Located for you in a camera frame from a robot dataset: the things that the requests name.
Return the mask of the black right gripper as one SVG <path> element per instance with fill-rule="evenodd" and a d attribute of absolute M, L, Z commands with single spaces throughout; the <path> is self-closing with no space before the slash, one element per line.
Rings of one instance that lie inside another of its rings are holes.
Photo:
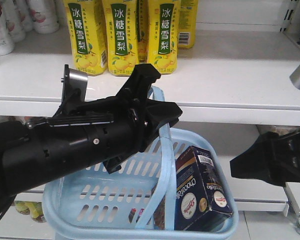
<path fill-rule="evenodd" d="M 230 174 L 279 187 L 300 183 L 300 130 L 282 136 L 270 131 L 259 135 L 245 152 L 230 161 Z"/>

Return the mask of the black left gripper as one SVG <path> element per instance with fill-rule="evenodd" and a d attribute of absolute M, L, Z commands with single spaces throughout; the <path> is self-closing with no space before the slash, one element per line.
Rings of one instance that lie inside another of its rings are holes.
<path fill-rule="evenodd" d="M 103 117 L 111 115 L 109 123 L 42 123 L 30 129 L 25 182 L 48 183 L 101 162 L 113 173 L 127 158 L 143 152 L 162 126 L 173 127 L 183 114 L 175 102 L 148 99 L 160 77 L 152 64 L 137 64 L 115 98 L 85 104 L 88 109 L 97 105 Z"/>

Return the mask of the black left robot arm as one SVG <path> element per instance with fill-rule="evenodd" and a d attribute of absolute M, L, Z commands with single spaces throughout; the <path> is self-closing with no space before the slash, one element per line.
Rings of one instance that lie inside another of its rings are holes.
<path fill-rule="evenodd" d="M 146 148 L 182 110 L 150 99 L 161 74 L 152 64 L 135 65 L 114 96 L 86 101 L 86 83 L 64 67 L 62 101 L 52 117 L 0 123 L 0 218 L 16 195 L 102 163 L 109 174 Z"/>

